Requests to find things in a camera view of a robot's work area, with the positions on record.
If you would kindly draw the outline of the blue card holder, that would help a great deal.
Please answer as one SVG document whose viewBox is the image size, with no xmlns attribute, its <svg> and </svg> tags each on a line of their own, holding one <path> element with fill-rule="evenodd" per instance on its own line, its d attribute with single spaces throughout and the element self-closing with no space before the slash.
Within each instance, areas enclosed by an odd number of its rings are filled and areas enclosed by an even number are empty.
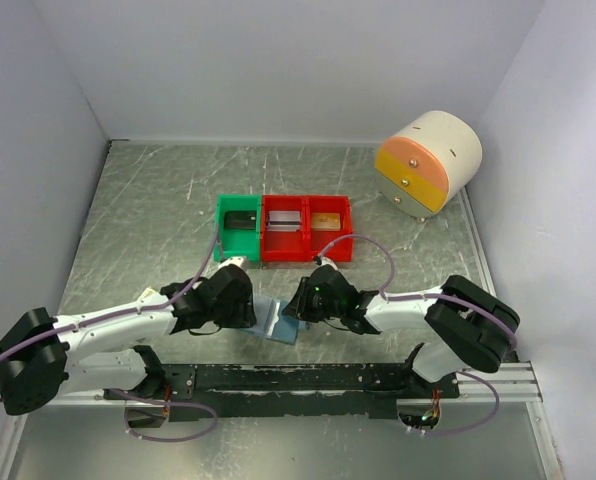
<svg viewBox="0 0 596 480">
<path fill-rule="evenodd" d="M 282 314 L 287 301 L 263 294 L 255 294 L 253 307 L 256 323 L 242 332 L 259 338 L 294 345 L 301 331 L 309 326 L 306 322 Z"/>
</svg>

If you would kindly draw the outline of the red plastic bin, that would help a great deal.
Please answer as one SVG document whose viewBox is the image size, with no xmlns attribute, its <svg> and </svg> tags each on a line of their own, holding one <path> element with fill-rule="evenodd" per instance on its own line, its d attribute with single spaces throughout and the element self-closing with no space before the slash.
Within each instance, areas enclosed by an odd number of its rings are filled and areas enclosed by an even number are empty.
<svg viewBox="0 0 596 480">
<path fill-rule="evenodd" d="M 306 197 L 307 238 L 312 257 L 330 242 L 353 233 L 351 203 L 347 196 Z"/>
<path fill-rule="evenodd" d="M 262 196 L 260 256 L 268 263 L 307 260 L 304 196 Z"/>
</svg>

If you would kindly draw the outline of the green plastic bin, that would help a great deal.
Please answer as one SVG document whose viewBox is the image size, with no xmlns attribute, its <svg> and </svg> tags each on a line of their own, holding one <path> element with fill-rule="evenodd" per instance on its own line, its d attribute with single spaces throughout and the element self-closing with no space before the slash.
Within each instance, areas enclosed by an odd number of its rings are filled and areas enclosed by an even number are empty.
<svg viewBox="0 0 596 480">
<path fill-rule="evenodd" d="M 257 228 L 254 231 L 227 230 L 224 215 L 227 211 L 244 210 L 257 212 Z M 261 260 L 261 195 L 219 195 L 216 202 L 216 223 L 219 230 L 219 244 L 214 247 L 214 260 L 223 257 L 246 256 L 249 261 Z"/>
</svg>

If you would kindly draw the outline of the round drawer cabinet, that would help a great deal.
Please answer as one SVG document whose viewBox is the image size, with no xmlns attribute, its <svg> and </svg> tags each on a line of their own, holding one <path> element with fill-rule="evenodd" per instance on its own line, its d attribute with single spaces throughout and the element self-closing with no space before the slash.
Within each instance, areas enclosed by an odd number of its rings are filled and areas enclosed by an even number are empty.
<svg viewBox="0 0 596 480">
<path fill-rule="evenodd" d="M 445 111 L 428 111 L 378 148 L 377 188 L 400 211 L 427 219 L 468 184 L 482 158 L 480 139 L 466 122 Z"/>
</svg>

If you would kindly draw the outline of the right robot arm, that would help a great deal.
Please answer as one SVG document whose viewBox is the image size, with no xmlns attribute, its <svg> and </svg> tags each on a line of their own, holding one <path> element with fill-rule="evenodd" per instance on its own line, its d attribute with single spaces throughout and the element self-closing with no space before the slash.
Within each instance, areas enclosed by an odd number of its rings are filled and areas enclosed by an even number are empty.
<svg viewBox="0 0 596 480">
<path fill-rule="evenodd" d="M 358 335 L 430 329 L 434 340 L 412 352 L 402 374 L 404 390 L 417 398 L 464 368 L 497 372 L 516 348 L 520 325 L 511 307 L 460 275 L 420 292 L 386 294 L 356 289 L 330 265 L 300 280 L 282 314 L 309 323 L 338 319 Z"/>
</svg>

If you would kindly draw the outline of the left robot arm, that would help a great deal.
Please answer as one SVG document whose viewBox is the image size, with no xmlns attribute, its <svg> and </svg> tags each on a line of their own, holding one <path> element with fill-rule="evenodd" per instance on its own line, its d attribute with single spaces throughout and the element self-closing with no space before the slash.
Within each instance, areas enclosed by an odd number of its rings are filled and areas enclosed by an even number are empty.
<svg viewBox="0 0 596 480">
<path fill-rule="evenodd" d="M 239 265 L 98 312 L 52 317 L 45 308 L 32 309 L 0 340 L 0 403 L 18 416 L 84 390 L 154 398 L 165 375 L 145 341 L 208 322 L 229 329 L 255 325 L 252 282 Z"/>
</svg>

